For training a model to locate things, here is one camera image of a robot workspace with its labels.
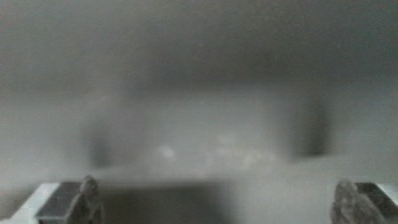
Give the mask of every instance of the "gray wall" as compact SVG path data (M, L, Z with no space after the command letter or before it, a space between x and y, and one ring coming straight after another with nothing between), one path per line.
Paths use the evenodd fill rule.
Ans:
M1 217L90 174L111 222L326 223L398 182L396 40L394 1L3 0Z

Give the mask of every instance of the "dark rectangle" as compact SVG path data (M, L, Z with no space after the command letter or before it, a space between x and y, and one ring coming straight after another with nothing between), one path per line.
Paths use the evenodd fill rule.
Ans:
M60 220L69 212L71 202L79 192L79 183L62 183L37 212L39 221Z

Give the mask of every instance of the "blurry surface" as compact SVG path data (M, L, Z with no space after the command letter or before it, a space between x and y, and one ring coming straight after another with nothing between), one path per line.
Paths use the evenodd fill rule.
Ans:
M1 1L0 216L92 174L110 217L142 195L170 222L188 203L191 223L328 223L335 180L398 181L396 20L394 1ZM222 219L163 196L213 182Z

